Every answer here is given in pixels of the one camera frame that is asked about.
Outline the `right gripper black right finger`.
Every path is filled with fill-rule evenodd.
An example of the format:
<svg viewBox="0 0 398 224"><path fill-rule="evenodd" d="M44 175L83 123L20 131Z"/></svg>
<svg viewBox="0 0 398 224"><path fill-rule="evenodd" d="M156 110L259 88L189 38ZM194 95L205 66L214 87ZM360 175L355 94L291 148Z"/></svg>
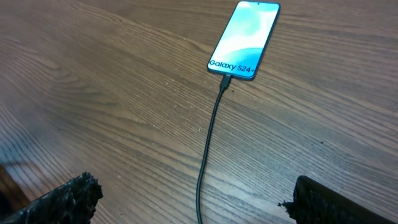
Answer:
<svg viewBox="0 0 398 224"><path fill-rule="evenodd" d="M297 224L394 224L305 175L297 178L293 200L278 206Z"/></svg>

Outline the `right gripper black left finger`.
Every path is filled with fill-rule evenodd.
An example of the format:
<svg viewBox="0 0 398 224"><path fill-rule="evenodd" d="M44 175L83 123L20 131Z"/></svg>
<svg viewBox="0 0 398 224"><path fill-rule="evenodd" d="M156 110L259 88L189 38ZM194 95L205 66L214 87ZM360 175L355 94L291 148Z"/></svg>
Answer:
<svg viewBox="0 0 398 224"><path fill-rule="evenodd" d="M101 198L98 179L84 172L2 218L1 224L90 224Z"/></svg>

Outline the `smartphone with blue screen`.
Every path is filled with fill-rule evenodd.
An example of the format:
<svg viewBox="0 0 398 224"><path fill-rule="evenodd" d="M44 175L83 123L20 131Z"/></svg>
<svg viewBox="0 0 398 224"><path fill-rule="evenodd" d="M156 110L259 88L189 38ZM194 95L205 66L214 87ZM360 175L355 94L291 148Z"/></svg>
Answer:
<svg viewBox="0 0 398 224"><path fill-rule="evenodd" d="M208 61L208 71L254 79L279 12L277 2L238 2Z"/></svg>

